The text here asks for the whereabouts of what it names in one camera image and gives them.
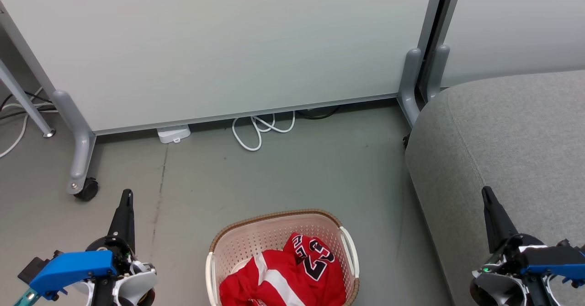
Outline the narrow white partition panel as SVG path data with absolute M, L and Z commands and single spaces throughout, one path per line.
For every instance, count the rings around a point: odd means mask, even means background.
M 585 0 L 457 0 L 441 86 L 585 69 Z

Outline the grey fabric sofa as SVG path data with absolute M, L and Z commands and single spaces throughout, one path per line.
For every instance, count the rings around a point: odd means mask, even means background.
M 455 306 L 489 256 L 481 190 L 521 233 L 585 246 L 585 70 L 472 81 L 419 114 L 408 172 Z

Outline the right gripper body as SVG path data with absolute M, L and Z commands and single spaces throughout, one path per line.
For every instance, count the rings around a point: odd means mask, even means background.
M 473 271 L 471 298 L 478 306 L 556 306 L 550 274 L 521 273 L 521 252 L 546 245 L 528 234 L 488 239 L 491 256 Z

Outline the grey partition foot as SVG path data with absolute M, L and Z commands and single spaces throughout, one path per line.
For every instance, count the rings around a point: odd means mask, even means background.
M 74 154 L 67 187 L 68 193 L 74 195 L 81 191 L 86 177 L 89 177 L 88 169 L 96 145 L 96 135 L 67 92 L 54 91 L 51 98 L 74 138 Z
M 415 87 L 419 74 L 422 52 L 418 48 L 407 52 L 399 84 L 397 99 L 408 125 L 413 127 L 420 110 L 415 98 Z
M 438 93 L 441 92 L 441 81 L 447 65 L 447 60 L 451 48 L 448 45 L 440 45 L 435 50 L 433 59 L 430 62 L 430 71 L 426 84 L 426 101 L 430 102 Z

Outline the white power adapter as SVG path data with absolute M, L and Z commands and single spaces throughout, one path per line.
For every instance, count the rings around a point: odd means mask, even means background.
M 157 135 L 163 144 L 179 143 L 191 135 L 188 124 L 157 128 Z

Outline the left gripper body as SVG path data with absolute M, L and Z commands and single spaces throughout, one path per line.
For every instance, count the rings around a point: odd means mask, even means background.
M 88 289 L 85 306 L 152 306 L 157 272 L 153 264 L 137 259 L 132 238 L 106 236 L 86 250 L 110 251 L 112 264 L 105 274 L 92 274 L 85 280 Z

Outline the grey metal table leg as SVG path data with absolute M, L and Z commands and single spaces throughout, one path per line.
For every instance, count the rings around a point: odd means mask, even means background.
M 36 123 L 38 128 L 43 133 L 43 137 L 48 139 L 55 135 L 55 129 L 49 127 L 48 123 L 42 118 L 40 112 L 37 110 L 32 101 L 28 98 L 28 95 L 24 92 L 23 88 L 20 87 L 19 83 L 13 77 L 12 73 L 9 72 L 8 68 L 0 59 L 0 81 L 8 87 L 9 91 L 16 98 L 21 106 L 23 106 L 26 113 Z

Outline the red jersey with number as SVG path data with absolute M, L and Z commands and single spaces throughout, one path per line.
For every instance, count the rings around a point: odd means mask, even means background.
M 283 251 L 295 260 L 287 279 L 305 306 L 343 306 L 346 289 L 339 258 L 317 237 L 293 233 Z

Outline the cream plastic laundry basket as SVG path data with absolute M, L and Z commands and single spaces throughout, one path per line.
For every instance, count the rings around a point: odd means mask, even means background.
M 292 233 L 315 236 L 330 247 L 335 257 L 340 257 L 346 294 L 343 306 L 352 306 L 360 287 L 356 246 L 342 222 L 321 209 L 276 212 L 223 228 L 213 239 L 205 265 L 211 306 L 222 306 L 219 286 L 228 275 L 240 270 L 262 251 L 282 250 Z

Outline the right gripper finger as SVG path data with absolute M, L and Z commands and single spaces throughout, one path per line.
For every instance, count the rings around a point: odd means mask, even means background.
M 506 210 L 489 186 L 481 190 L 489 253 L 494 254 L 509 238 L 518 234 Z

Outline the red white-striped garment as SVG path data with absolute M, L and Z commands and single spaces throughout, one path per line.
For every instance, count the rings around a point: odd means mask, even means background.
M 219 287 L 222 306 L 316 306 L 295 257 L 279 250 L 254 256 Z

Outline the large white partition panel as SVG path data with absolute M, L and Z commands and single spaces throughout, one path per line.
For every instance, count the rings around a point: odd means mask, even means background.
M 110 133 L 392 97 L 430 0 L 0 0 Z

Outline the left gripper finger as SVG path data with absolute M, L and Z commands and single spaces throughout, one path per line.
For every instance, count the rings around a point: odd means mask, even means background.
M 133 200 L 133 191 L 124 189 L 108 231 L 108 236 L 117 236 L 123 239 L 132 252 L 135 251 Z

